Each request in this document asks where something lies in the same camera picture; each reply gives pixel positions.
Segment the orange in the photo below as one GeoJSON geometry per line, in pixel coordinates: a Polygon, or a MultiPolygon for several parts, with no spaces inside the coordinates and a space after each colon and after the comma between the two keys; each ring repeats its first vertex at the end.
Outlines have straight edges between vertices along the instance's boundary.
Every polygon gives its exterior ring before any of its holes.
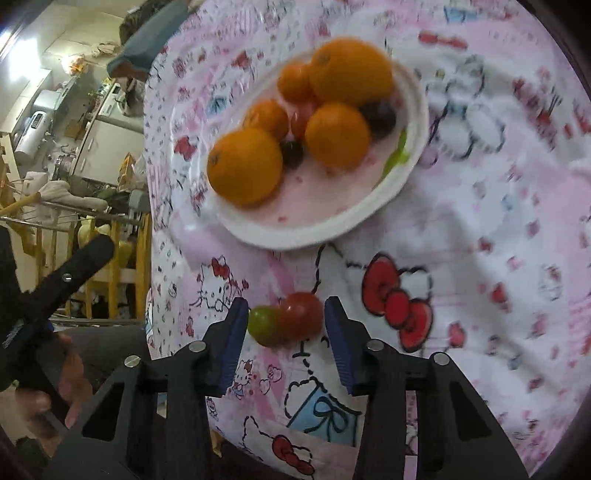
{"type": "Polygon", "coordinates": [[[228,202],[247,207],[268,198],[281,181],[279,142],[262,128],[248,127],[224,135],[207,157],[207,177],[228,202]]]}
{"type": "Polygon", "coordinates": [[[281,141],[290,130],[287,113],[276,100],[261,100],[248,109],[243,127],[260,127],[267,130],[277,141],[281,141]]]}
{"type": "Polygon", "coordinates": [[[371,132],[361,113],[345,103],[325,103],[306,126],[306,147],[328,167],[354,168],[369,150],[371,132]]]}
{"type": "Polygon", "coordinates": [[[310,83],[322,102],[355,106],[389,98],[394,88],[386,55],[369,43],[347,37],[316,50],[310,62],[310,83]]]}
{"type": "Polygon", "coordinates": [[[314,92],[310,84],[310,66],[300,61],[286,65],[277,80],[277,89],[289,103],[304,103],[311,100],[314,92]]]}

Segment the grape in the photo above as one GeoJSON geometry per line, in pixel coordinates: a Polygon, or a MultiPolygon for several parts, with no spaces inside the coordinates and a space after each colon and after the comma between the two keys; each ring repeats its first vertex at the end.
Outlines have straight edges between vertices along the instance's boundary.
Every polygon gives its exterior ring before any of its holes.
{"type": "Polygon", "coordinates": [[[359,111],[368,123],[374,140],[387,137],[396,126],[396,112],[387,100],[366,103],[359,111]]]}
{"type": "Polygon", "coordinates": [[[283,155],[283,166],[297,168],[304,160],[304,147],[297,141],[284,140],[280,142],[281,154],[283,155]]]}

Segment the cherry tomato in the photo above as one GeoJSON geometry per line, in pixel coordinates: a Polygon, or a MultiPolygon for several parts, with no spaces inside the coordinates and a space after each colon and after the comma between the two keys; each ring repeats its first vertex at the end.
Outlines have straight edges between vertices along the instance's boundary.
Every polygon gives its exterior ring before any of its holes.
{"type": "Polygon", "coordinates": [[[318,108],[316,102],[304,103],[295,109],[295,112],[291,114],[291,133],[294,135],[296,140],[303,140],[304,134],[306,133],[306,126],[308,120],[312,114],[318,108]]]}
{"type": "Polygon", "coordinates": [[[279,324],[287,340],[298,342],[315,337],[322,330],[322,304],[312,293],[292,293],[279,309],[279,324]]]}
{"type": "Polygon", "coordinates": [[[248,333],[262,346],[277,346],[285,342],[279,323],[280,311],[277,307],[261,305],[251,309],[248,314],[248,333]]]}

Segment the hello kitty tablecloth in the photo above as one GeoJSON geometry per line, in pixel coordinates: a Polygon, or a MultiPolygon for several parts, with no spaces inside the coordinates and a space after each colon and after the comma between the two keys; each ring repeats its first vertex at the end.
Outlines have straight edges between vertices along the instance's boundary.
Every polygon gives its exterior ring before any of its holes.
{"type": "MultiPolygon", "coordinates": [[[[542,464],[591,383],[591,104],[516,1],[207,0],[152,65],[145,111],[154,358],[200,339],[235,297],[338,295],[373,337],[451,355],[528,471],[542,464]],[[429,145],[400,195],[336,241],[242,244],[203,173],[219,125],[265,72],[338,35],[414,69],[429,145]],[[384,281],[415,304],[418,337],[385,315],[384,281]]],[[[285,473],[352,475],[365,399],[340,385],[326,335],[273,351],[247,334],[231,388],[207,407],[213,429],[285,473]]],[[[412,394],[407,419],[413,478],[412,394]]]]}

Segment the red tomato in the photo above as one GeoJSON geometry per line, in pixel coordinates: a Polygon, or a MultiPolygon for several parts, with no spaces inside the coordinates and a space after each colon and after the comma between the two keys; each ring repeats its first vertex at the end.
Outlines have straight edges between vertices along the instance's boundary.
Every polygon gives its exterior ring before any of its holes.
{"type": "Polygon", "coordinates": [[[318,104],[315,102],[304,103],[303,105],[298,106],[298,108],[295,109],[295,112],[291,114],[291,133],[296,140],[304,139],[308,120],[317,108],[318,104]]]}
{"type": "Polygon", "coordinates": [[[322,330],[324,311],[320,300],[312,293],[292,293],[279,309],[279,325],[288,340],[298,342],[312,338],[322,330]]]}

